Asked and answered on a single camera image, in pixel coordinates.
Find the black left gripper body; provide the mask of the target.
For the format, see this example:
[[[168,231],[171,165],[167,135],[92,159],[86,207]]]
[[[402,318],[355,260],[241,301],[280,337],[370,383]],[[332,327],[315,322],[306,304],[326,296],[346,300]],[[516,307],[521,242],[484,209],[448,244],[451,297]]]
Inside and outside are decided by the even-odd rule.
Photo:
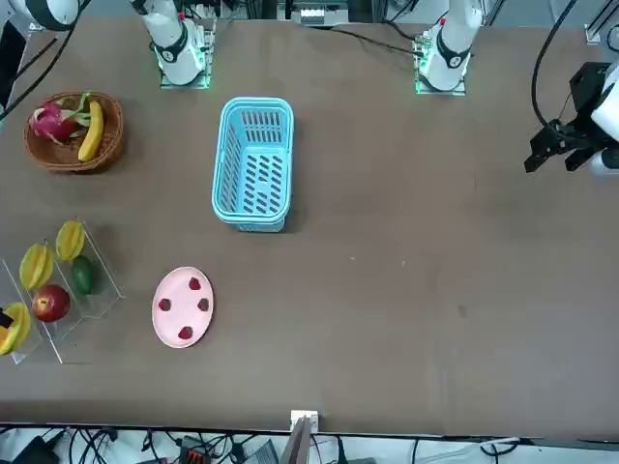
[[[611,64],[586,62],[570,79],[575,117],[563,126],[584,128],[594,123],[599,128],[611,127],[611,84],[606,83]]]

